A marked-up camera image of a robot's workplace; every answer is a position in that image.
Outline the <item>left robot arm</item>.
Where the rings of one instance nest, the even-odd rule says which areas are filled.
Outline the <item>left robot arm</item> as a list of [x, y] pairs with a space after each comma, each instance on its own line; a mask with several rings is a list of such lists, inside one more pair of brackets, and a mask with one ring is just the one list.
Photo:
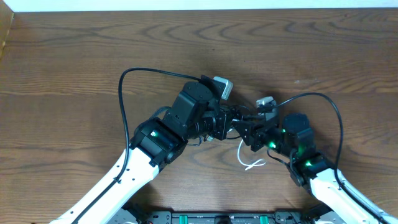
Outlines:
[[187, 82], [171, 109], [140, 124], [109, 172], [54, 223], [107, 223], [124, 204], [181, 155], [191, 139], [222, 140], [230, 124], [226, 109], [233, 84], [221, 77], [202, 76]]

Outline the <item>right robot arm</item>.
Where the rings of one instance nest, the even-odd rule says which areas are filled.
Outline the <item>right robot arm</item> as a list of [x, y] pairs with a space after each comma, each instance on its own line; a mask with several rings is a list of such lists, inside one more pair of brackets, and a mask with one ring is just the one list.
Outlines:
[[304, 114], [261, 119], [244, 115], [233, 128], [252, 151], [266, 147], [288, 158], [283, 162], [292, 180], [320, 204], [301, 216], [301, 223], [397, 223], [397, 218], [380, 209], [355, 189], [342, 172], [317, 150], [314, 132]]

